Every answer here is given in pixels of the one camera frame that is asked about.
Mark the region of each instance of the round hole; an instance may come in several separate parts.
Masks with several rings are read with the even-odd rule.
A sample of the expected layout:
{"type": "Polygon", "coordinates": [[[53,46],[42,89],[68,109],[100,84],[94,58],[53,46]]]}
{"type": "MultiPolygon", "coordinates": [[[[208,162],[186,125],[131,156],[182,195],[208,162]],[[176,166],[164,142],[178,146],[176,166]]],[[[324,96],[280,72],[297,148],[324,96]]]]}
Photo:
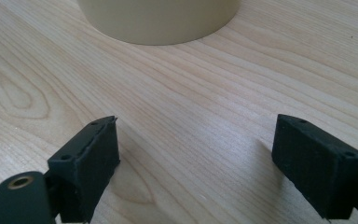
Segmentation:
{"type": "Polygon", "coordinates": [[[71,159],[72,157],[70,156],[70,155],[63,155],[63,156],[61,156],[61,160],[63,160],[63,161],[67,161],[67,160],[69,160],[69,159],[71,159]]]}
{"type": "Polygon", "coordinates": [[[10,183],[8,184],[8,188],[9,189],[21,189],[24,188],[25,186],[31,184],[31,182],[34,181],[34,178],[31,177],[30,175],[26,175],[26,176],[20,176],[12,181],[10,181],[10,183]]]}
{"type": "Polygon", "coordinates": [[[345,156],[354,157],[355,154],[353,152],[345,152],[345,156]]]}

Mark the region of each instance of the table surface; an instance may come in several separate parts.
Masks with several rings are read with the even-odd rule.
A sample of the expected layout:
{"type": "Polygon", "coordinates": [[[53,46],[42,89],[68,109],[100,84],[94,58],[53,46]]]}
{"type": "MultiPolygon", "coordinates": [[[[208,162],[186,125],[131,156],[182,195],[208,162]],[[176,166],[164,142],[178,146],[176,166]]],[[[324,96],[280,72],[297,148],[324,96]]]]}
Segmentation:
{"type": "Polygon", "coordinates": [[[75,0],[0,0],[0,182],[115,115],[92,223],[328,223],[271,161],[277,114],[358,148],[358,0],[242,0],[165,47],[102,35],[75,0]]]}

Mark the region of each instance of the light wood surface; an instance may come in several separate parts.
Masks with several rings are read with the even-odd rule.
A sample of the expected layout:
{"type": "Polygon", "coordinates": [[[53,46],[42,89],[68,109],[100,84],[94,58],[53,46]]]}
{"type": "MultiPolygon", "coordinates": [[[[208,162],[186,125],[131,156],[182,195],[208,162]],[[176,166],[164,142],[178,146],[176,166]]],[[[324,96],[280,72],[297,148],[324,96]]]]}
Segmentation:
{"type": "Polygon", "coordinates": [[[278,113],[358,148],[358,0],[242,0],[166,47],[102,35],[75,0],[0,0],[0,182],[118,116],[92,223],[328,223],[271,161],[278,113]]]}

